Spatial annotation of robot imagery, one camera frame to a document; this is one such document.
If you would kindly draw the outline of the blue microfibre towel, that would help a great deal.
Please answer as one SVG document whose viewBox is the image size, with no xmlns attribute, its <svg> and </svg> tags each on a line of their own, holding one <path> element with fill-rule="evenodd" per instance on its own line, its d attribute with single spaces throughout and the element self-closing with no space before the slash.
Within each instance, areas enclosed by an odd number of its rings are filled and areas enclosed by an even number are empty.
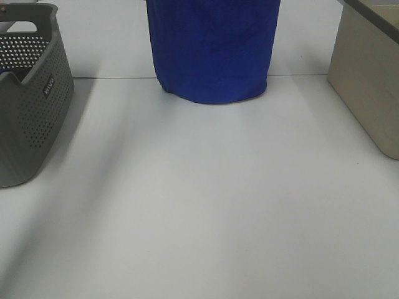
<svg viewBox="0 0 399 299">
<path fill-rule="evenodd" d="M 212 105 L 264 93 L 280 5 L 147 1 L 153 65 L 162 89 Z"/>
</svg>

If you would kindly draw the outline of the grey perforated plastic basket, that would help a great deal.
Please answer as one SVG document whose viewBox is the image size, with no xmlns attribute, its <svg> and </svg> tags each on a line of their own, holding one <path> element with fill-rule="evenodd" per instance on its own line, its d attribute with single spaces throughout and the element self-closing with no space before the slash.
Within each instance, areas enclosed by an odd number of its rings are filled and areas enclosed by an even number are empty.
<svg viewBox="0 0 399 299">
<path fill-rule="evenodd" d="M 32 179 L 54 144 L 74 81 L 53 4 L 2 3 L 1 22 L 32 32 L 1 34 L 1 187 Z"/>
</svg>

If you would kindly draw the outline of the beige storage box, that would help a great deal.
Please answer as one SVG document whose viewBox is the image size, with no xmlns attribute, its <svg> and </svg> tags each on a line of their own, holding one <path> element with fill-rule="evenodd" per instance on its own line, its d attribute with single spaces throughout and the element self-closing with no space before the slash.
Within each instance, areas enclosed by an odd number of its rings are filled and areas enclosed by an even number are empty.
<svg viewBox="0 0 399 299">
<path fill-rule="evenodd" d="M 398 159 L 398 5 L 345 1 L 327 79 L 378 149 Z"/>
</svg>

